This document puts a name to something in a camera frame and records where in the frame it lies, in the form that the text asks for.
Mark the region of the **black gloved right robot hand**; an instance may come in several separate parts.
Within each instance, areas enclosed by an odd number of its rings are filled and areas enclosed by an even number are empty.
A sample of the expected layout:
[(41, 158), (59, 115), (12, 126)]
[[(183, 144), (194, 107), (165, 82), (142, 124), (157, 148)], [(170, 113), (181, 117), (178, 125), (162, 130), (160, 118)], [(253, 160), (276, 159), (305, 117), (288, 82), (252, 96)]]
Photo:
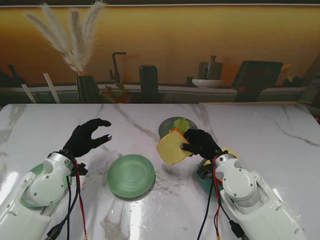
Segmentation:
[(188, 129), (183, 136), (188, 143), (181, 144), (180, 148), (193, 155), (200, 155), (206, 160), (213, 160), (223, 153), (212, 136), (202, 129)]

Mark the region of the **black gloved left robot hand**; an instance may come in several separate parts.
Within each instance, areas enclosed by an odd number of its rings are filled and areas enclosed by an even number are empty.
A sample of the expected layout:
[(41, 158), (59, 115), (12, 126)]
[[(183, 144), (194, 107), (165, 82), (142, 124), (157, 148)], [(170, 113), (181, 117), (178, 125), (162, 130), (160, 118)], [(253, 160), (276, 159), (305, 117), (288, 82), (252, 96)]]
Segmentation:
[(92, 139), (92, 134), (99, 127), (110, 127), (112, 124), (100, 118), (91, 119), (81, 125), (78, 125), (72, 132), (70, 138), (63, 146), (62, 150), (75, 158), (80, 158), (92, 149), (109, 142), (112, 139), (110, 134)]

